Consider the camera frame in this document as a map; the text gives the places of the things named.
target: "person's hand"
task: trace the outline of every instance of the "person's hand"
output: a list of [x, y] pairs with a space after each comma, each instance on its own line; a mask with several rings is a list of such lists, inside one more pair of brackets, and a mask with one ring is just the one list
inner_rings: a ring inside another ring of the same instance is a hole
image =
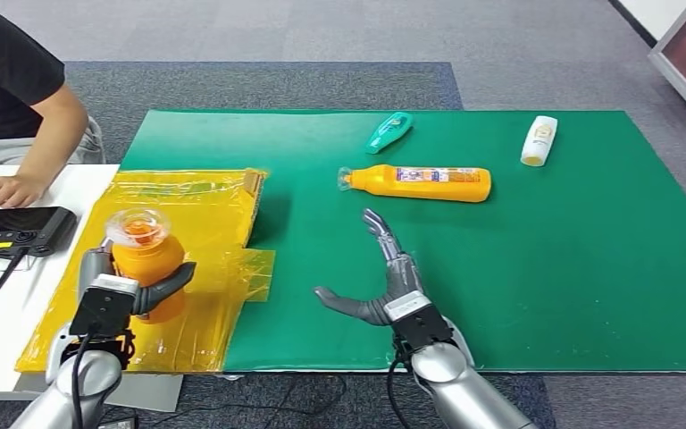
[[42, 181], [20, 176], [0, 177], [0, 206], [3, 208], [26, 207], [46, 192], [48, 185]]

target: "orange bottle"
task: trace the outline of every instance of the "orange bottle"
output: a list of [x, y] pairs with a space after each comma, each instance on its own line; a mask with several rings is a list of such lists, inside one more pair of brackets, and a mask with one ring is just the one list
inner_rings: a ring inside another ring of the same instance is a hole
[[[185, 250], [170, 234], [170, 223], [150, 208], [132, 208], [113, 215], [106, 223], [106, 237], [112, 240], [117, 271], [147, 288], [173, 273], [182, 264]], [[179, 315], [185, 307], [185, 292], [178, 290], [148, 315], [147, 324], [159, 324]]]
[[394, 167], [363, 170], [346, 167], [338, 173], [340, 190], [360, 189], [374, 195], [446, 199], [479, 203], [490, 193], [490, 172], [484, 168]]

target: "cable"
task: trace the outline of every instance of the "cable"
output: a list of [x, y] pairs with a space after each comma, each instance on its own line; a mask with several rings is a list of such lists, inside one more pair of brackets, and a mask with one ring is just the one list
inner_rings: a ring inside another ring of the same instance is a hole
[[[293, 392], [293, 389], [296, 389], [296, 383], [298, 379], [295, 376], [290, 376], [290, 386], [288, 386], [288, 389], [285, 391], [285, 395], [282, 397], [282, 400], [280, 401], [280, 405], [278, 407], [282, 407], [285, 405], [286, 402], [288, 402], [288, 398], [290, 398], [290, 393]], [[264, 425], [264, 429], [269, 429], [270, 425], [274, 421], [275, 417], [277, 417], [278, 413], [280, 413], [279, 410], [275, 410], [274, 414], [270, 417], [269, 420], [267, 420], [267, 424]]]
[[80, 361], [82, 360], [85, 350], [90, 344], [90, 340], [93, 338], [93, 333], [89, 332], [88, 335], [83, 338], [82, 343], [78, 349], [78, 354], [75, 355], [75, 362], [72, 364], [72, 407], [75, 412], [72, 414], [75, 420], [76, 429], [84, 429], [83, 419], [82, 419], [82, 407], [80, 406], [80, 386], [79, 386], [79, 372], [80, 372]]
[[388, 400], [390, 401], [390, 407], [393, 408], [393, 412], [396, 413], [398, 421], [401, 422], [401, 425], [404, 426], [405, 429], [410, 429], [411, 426], [409, 426], [404, 415], [401, 414], [401, 409], [398, 407], [398, 404], [396, 403], [396, 397], [393, 395], [393, 374], [396, 372], [396, 366], [398, 366], [398, 364], [401, 363], [401, 360], [401, 356], [396, 355], [396, 358], [394, 358], [393, 362], [390, 364], [390, 368], [388, 368], [388, 379], [386, 381], [386, 388], [388, 389]]
[[275, 407], [275, 406], [270, 406], [270, 405], [262, 406], [262, 405], [247, 405], [247, 404], [222, 404], [220, 406], [211, 407], [211, 408], [188, 409], [188, 410], [182, 411], [178, 414], [175, 414], [173, 416], [165, 417], [162, 420], [159, 420], [158, 422], [151, 425], [151, 427], [152, 428], [157, 427], [158, 425], [161, 425], [164, 422], [168, 422], [168, 421], [173, 420], [175, 418], [185, 416], [186, 414], [189, 414], [189, 413], [194, 413], [197, 411], [217, 411], [217, 410], [224, 409], [224, 408], [274, 409], [277, 411], [285, 411], [285, 412], [289, 412], [289, 413], [303, 414], [305, 416], [319, 416], [320, 414], [324, 413], [328, 409], [332, 408], [332, 406], [337, 404], [340, 401], [340, 399], [343, 398], [343, 395], [345, 395], [346, 392], [348, 391], [348, 384], [346, 383], [346, 380], [343, 377], [341, 377], [340, 375], [336, 375], [336, 377], [340, 381], [340, 385], [341, 385], [341, 388], [340, 388], [340, 391], [338, 392], [338, 394], [335, 395], [335, 398], [333, 398], [327, 404], [325, 404], [322, 407], [319, 407], [317, 409], [313, 409], [311, 411], [305, 410], [305, 409], [290, 408], [290, 407]]

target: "silver robotic arm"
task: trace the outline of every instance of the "silver robotic arm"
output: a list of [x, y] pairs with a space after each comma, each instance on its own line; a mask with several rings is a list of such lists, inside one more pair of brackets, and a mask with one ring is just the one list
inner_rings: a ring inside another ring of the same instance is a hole
[[[78, 312], [56, 333], [49, 350], [48, 388], [25, 408], [11, 429], [98, 427], [104, 402], [120, 385], [122, 370], [134, 352], [134, 337], [128, 330], [130, 315], [154, 309], [188, 284], [195, 269], [195, 263], [185, 263], [155, 285], [140, 289], [138, 282], [114, 275], [112, 256], [107, 250], [87, 251], [79, 272]], [[82, 339], [79, 347], [73, 347], [76, 338]], [[80, 413], [72, 400], [73, 387]]]
[[315, 288], [323, 305], [369, 324], [390, 325], [397, 358], [430, 394], [450, 429], [537, 429], [475, 371], [464, 337], [424, 295], [414, 260], [401, 249], [385, 221], [366, 209], [364, 222], [385, 256], [388, 288], [370, 301]]

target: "yellow plastic bag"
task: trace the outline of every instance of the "yellow plastic bag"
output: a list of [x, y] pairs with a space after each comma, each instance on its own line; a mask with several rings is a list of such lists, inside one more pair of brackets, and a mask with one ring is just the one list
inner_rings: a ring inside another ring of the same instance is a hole
[[254, 223], [265, 172], [132, 171], [119, 172], [94, 205], [67, 271], [28, 346], [17, 361], [20, 372], [46, 369], [46, 357], [59, 328], [78, 305], [80, 260], [104, 238], [114, 213], [152, 207], [171, 221], [171, 233], [196, 261], [185, 288], [180, 316], [162, 324], [133, 317], [136, 353], [129, 371], [194, 373], [220, 371], [243, 302], [266, 299], [274, 252], [243, 248]]

